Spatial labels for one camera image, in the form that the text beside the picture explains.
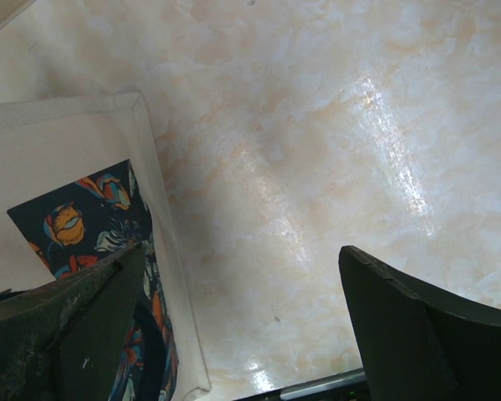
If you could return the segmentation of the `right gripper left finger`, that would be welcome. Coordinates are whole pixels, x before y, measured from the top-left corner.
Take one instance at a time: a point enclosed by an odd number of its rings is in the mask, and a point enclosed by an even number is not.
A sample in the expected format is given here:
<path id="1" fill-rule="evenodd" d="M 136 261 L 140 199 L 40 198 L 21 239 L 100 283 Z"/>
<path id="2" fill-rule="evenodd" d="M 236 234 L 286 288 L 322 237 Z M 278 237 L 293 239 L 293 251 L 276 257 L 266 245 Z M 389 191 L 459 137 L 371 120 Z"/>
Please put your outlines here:
<path id="1" fill-rule="evenodd" d="M 128 246 L 70 277 L 0 293 L 0 400 L 106 400 L 143 286 Z"/>

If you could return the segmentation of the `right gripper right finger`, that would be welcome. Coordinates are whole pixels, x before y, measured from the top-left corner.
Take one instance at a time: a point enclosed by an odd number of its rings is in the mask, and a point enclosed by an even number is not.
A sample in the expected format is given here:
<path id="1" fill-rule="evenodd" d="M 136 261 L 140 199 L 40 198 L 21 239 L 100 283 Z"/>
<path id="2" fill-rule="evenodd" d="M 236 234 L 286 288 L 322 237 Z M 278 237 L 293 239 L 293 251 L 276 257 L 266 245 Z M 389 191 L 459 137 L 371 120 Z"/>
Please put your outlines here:
<path id="1" fill-rule="evenodd" d="M 501 309 L 355 246 L 338 265 L 373 400 L 501 400 Z"/>

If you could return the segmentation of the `beige canvas tote bag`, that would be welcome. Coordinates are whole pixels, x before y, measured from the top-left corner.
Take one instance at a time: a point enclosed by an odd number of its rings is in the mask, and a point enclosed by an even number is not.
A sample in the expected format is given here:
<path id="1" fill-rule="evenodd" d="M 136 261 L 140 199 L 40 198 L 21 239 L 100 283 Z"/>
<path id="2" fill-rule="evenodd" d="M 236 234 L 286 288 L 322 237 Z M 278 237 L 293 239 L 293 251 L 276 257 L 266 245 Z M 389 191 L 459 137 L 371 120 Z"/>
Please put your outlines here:
<path id="1" fill-rule="evenodd" d="M 164 340 L 163 400 L 210 392 L 148 110 L 138 92 L 0 104 L 0 295 L 134 244 Z"/>

